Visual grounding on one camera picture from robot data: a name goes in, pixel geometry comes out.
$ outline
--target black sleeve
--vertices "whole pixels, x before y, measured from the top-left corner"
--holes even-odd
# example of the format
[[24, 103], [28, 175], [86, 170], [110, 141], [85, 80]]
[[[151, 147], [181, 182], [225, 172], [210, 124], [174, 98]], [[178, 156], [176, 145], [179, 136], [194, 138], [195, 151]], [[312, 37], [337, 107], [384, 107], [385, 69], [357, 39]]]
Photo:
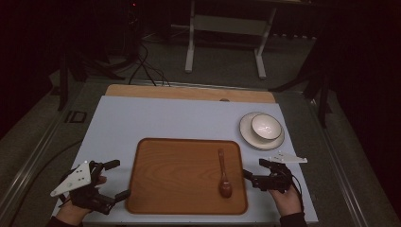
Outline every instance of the black sleeve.
[[46, 227], [77, 227], [75, 225], [66, 224], [56, 217], [52, 217], [49, 222], [47, 222]]
[[304, 213], [296, 213], [280, 218], [281, 227], [306, 227]]

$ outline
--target white table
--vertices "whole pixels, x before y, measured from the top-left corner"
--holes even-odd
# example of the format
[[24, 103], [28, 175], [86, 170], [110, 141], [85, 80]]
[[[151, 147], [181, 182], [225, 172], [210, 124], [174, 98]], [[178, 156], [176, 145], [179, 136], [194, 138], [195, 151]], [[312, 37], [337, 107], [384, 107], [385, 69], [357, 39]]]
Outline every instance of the white table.
[[[282, 124], [286, 134], [282, 146], [260, 151], [242, 138], [238, 129], [239, 121], [243, 115], [251, 112], [270, 114]], [[104, 172], [108, 181], [100, 190], [102, 194], [113, 196], [128, 188], [136, 146], [145, 137], [235, 141], [240, 146], [244, 168], [254, 174], [269, 174], [266, 168], [258, 164], [259, 158], [268, 158], [278, 150], [295, 154], [285, 119], [275, 103], [103, 96], [73, 167], [83, 161], [104, 163], [120, 160], [121, 166]], [[303, 189], [305, 220], [318, 221], [300, 166], [290, 164], [288, 168]], [[252, 188], [249, 181], [246, 181], [246, 191], [249, 207], [245, 214], [239, 216], [133, 215], [125, 209], [124, 202], [120, 202], [108, 216], [94, 212], [84, 221], [102, 224], [278, 222], [279, 214], [269, 193]]]
[[[283, 2], [301, 2], [300, 0], [283, 0]], [[234, 34], [245, 34], [260, 36], [260, 45], [254, 50], [256, 67], [258, 75], [261, 79], [266, 78], [265, 65], [262, 59], [262, 53], [265, 48], [266, 41], [269, 37], [270, 29], [276, 13], [277, 7], [273, 7], [268, 11], [269, 19], [267, 21], [227, 18], [220, 16], [200, 15], [195, 11], [195, 0], [191, 1], [191, 14], [189, 20], [189, 45], [186, 54], [185, 72], [192, 72], [194, 61], [195, 30], [207, 30], [216, 32], [226, 32]]]

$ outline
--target wooden board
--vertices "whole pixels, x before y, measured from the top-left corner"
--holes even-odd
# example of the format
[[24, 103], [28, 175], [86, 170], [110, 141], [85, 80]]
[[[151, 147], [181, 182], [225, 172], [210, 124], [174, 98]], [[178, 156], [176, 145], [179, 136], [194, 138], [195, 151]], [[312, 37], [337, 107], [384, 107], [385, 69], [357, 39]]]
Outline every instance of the wooden board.
[[[224, 149], [233, 195], [218, 192]], [[134, 214], [240, 215], [248, 208], [239, 145], [234, 141], [145, 138], [138, 143], [127, 209]]]
[[122, 84], [110, 85], [106, 91], [106, 96], [135, 96], [211, 101], [227, 99], [233, 102], [275, 103], [272, 93], [262, 91]]

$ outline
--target human hand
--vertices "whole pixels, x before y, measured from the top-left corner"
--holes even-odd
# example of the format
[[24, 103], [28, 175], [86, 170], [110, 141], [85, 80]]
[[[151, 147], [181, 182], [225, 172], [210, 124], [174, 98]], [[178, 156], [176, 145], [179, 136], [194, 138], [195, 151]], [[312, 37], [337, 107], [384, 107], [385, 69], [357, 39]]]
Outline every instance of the human hand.
[[[99, 176], [97, 184], [106, 183], [107, 178], [104, 176]], [[75, 206], [69, 198], [67, 198], [68, 202], [62, 205], [61, 209], [56, 215], [56, 218], [64, 223], [70, 225], [79, 225], [85, 216], [91, 213], [91, 210], [86, 208], [81, 208], [79, 206]]]
[[298, 191], [295, 190], [293, 185], [285, 193], [277, 190], [269, 190], [269, 192], [276, 203], [281, 217], [302, 212]]

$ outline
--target cable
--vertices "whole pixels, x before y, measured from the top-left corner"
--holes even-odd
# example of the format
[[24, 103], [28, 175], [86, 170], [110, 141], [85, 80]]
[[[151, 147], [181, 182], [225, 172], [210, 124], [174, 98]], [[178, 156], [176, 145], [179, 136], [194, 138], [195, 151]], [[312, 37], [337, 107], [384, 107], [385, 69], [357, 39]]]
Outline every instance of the cable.
[[131, 84], [131, 82], [132, 82], [133, 78], [135, 77], [136, 73], [137, 73], [138, 70], [142, 67], [142, 65], [144, 64], [145, 60], [146, 60], [147, 57], [148, 57], [148, 50], [147, 50], [146, 48], [145, 48], [145, 50], [146, 50], [146, 54], [145, 54], [144, 60], [143, 60], [143, 61], [139, 60], [141, 63], [140, 63], [139, 66], [135, 69], [135, 71], [133, 71], [133, 73], [132, 73], [132, 75], [131, 75], [131, 77], [130, 77], [130, 80], [129, 80], [129, 82], [128, 82], [129, 85]]
[[32, 179], [32, 181], [31, 181], [29, 187], [28, 187], [27, 190], [26, 190], [26, 193], [24, 194], [24, 196], [22, 197], [20, 203], [18, 204], [17, 209], [15, 210], [15, 214], [14, 214], [14, 216], [12, 217], [11, 223], [9, 224], [9, 227], [12, 227], [12, 226], [13, 226], [13, 223], [14, 223], [14, 221], [16, 220], [17, 215], [18, 215], [18, 213], [19, 213], [21, 207], [23, 206], [24, 200], [26, 199], [26, 196], [27, 196], [29, 190], [32, 188], [33, 184], [36, 182], [36, 180], [37, 180], [38, 177], [41, 175], [41, 173], [47, 168], [47, 166], [48, 166], [51, 162], [53, 162], [53, 161], [54, 161], [56, 158], [58, 158], [61, 154], [63, 154], [64, 152], [66, 152], [68, 149], [73, 148], [75, 145], [81, 143], [82, 141], [83, 141], [83, 139], [78, 140], [77, 142], [75, 142], [75, 143], [69, 145], [68, 147], [62, 149], [61, 151], [59, 151], [55, 156], [53, 156], [49, 161], [47, 161], [47, 162], [44, 164], [44, 166], [39, 170], [39, 172], [36, 174], [36, 176]]
[[301, 187], [301, 183], [300, 183], [300, 181], [298, 181], [298, 179], [294, 176], [294, 175], [292, 175], [292, 178], [294, 178], [295, 179], [295, 181], [297, 181], [297, 183], [298, 183], [298, 187], [295, 185], [295, 182], [292, 182], [292, 186], [294, 186], [294, 188], [295, 188], [295, 190], [297, 191], [297, 193], [298, 193], [298, 199], [300, 200], [300, 204], [301, 204], [301, 210], [302, 210], [302, 212], [304, 212], [304, 200], [302, 199], [302, 187]]
[[152, 76], [150, 75], [150, 73], [149, 73], [149, 71], [148, 71], [149, 69], [150, 69], [150, 70], [153, 70], [155, 73], [157, 73], [157, 74], [161, 77], [161, 79], [162, 79], [162, 86], [164, 86], [164, 85], [165, 85], [165, 82], [166, 82], [166, 83], [168, 84], [168, 86], [170, 87], [171, 85], [170, 85], [168, 79], [165, 77], [165, 74], [163, 73], [163, 71], [160, 70], [160, 69], [156, 69], [155, 67], [153, 67], [152, 65], [150, 65], [150, 64], [147, 62], [147, 58], [148, 58], [148, 49], [147, 49], [143, 44], [140, 44], [140, 45], [145, 49], [146, 54], [145, 54], [145, 57], [144, 57], [144, 58], [142, 58], [142, 57], [140, 57], [140, 56], [138, 57], [140, 63], [139, 63], [139, 66], [138, 66], [138, 67], [135, 69], [135, 71], [132, 73], [132, 75], [131, 75], [131, 77], [130, 77], [129, 84], [131, 84], [131, 82], [132, 82], [133, 78], [135, 77], [136, 73], [138, 72], [138, 70], [139, 70], [141, 67], [143, 67], [144, 70], [145, 70], [145, 73], [146, 73], [147, 77], [150, 79], [150, 81], [153, 83], [154, 86], [157, 86], [157, 85], [156, 85], [156, 82], [154, 81], [154, 79], [152, 78]]
[[121, 69], [124, 67], [128, 67], [128, 66], [130, 66], [130, 64], [133, 64], [133, 61], [135, 60], [135, 58], [136, 58], [136, 54], [129, 54], [129, 56], [124, 61], [116, 63], [116, 64], [112, 64], [112, 65], [105, 65], [104, 67], [107, 69], [110, 69], [112, 71]]
[[[189, 28], [184, 29], [184, 30], [182, 30], [182, 31], [179, 31], [179, 32], [177, 32], [177, 33], [175, 33], [175, 34], [170, 35], [170, 38], [177, 37], [177, 36], [179, 36], [179, 35], [181, 35], [181, 34], [184, 34], [184, 33], [186, 33], [186, 32], [189, 32]], [[160, 43], [160, 42], [163, 42], [163, 41], [166, 40], [166, 39], [163, 39], [163, 38], [159, 38], [159, 39], [154, 39], [154, 40], [152, 40], [150, 37], [152, 37], [152, 36], [154, 36], [154, 35], [157, 35], [157, 34], [153, 32], [153, 33], [150, 33], [150, 34], [148, 34], [148, 35], [145, 35], [144, 37], [142, 37], [142, 40], [143, 40], [143, 41], [146, 41], [146, 42], [151, 42], [151, 43]]]

